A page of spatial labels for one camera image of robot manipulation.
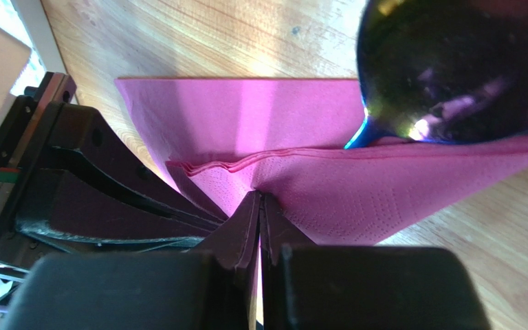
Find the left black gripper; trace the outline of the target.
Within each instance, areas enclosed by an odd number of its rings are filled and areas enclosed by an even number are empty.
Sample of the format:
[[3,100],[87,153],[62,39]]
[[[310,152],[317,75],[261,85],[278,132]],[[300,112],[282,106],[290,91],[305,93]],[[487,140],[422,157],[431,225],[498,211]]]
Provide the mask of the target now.
[[48,72],[0,126],[0,270],[53,252],[190,248],[226,220],[146,168],[96,109],[65,104],[75,91]]

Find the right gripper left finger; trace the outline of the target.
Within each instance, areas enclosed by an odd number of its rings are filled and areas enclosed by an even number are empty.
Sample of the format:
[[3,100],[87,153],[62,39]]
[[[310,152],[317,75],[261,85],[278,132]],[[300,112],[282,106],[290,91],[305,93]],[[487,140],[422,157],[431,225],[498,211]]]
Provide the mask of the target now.
[[4,329],[255,329],[261,194],[185,252],[51,254]]

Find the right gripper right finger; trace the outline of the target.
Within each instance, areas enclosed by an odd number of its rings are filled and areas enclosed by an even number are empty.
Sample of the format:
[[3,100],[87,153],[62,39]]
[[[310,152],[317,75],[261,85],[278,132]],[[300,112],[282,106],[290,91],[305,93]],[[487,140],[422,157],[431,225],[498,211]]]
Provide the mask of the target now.
[[441,247],[318,245],[261,196],[265,329],[489,329],[464,264]]

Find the magenta paper napkin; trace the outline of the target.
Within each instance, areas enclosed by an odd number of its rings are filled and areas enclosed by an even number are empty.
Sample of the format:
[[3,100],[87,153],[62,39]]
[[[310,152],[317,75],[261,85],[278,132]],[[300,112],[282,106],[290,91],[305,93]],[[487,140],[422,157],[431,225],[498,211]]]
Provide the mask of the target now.
[[344,145],[363,119],[356,80],[122,78],[166,183],[221,217],[258,190],[311,240],[378,243],[528,167],[528,136],[467,146]]

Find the iridescent purple spoon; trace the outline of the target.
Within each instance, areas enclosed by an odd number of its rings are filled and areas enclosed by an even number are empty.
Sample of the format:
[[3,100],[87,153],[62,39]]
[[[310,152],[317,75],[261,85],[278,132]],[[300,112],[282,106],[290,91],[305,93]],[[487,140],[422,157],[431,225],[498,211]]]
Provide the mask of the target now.
[[364,119],[347,149],[528,135],[528,1],[368,1],[356,63]]

